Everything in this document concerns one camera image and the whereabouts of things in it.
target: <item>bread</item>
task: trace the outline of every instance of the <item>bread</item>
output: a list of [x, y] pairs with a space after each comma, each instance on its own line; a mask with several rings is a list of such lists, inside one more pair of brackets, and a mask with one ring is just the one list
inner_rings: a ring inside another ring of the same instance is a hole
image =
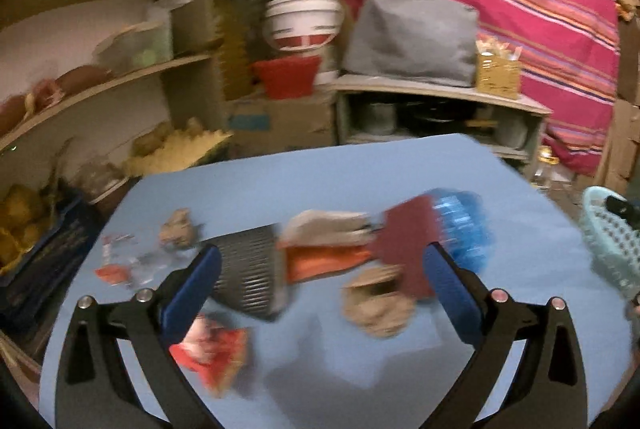
[[60, 75], [60, 77], [56, 79], [56, 83], [66, 96], [70, 96], [105, 83], [111, 79], [111, 77], [111, 72], [105, 68], [84, 65]]
[[24, 95], [12, 95], [0, 105], [0, 135], [6, 135], [14, 129], [27, 113]]

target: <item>small wooden box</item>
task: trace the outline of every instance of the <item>small wooden box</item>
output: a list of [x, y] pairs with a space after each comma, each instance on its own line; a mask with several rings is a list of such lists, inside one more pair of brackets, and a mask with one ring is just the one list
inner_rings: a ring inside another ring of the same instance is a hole
[[495, 54], [478, 53], [476, 90], [507, 99], [520, 97], [521, 64]]

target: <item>blue crate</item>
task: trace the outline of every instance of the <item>blue crate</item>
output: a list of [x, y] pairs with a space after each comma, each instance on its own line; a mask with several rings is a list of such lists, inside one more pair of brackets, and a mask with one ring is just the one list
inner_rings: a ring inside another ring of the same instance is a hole
[[75, 273], [100, 234], [96, 211], [65, 190], [58, 221], [8, 274], [0, 277], [0, 323], [15, 330], [33, 324], [40, 308]]

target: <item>gray cushion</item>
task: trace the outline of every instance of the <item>gray cushion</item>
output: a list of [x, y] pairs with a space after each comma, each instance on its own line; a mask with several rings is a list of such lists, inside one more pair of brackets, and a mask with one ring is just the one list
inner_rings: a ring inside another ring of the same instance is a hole
[[447, 86], [473, 84], [478, 12], [454, 0], [367, 0], [342, 66]]

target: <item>metal pot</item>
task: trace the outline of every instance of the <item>metal pot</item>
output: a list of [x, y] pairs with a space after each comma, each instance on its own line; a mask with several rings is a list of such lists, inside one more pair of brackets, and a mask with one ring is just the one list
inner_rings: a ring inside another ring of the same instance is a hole
[[360, 109], [360, 127], [370, 135], [391, 135], [398, 128], [396, 105], [391, 102], [368, 102]]
[[459, 131], [461, 122], [471, 119], [475, 112], [475, 102], [426, 98], [405, 103], [401, 110], [401, 122], [417, 135], [444, 135]]

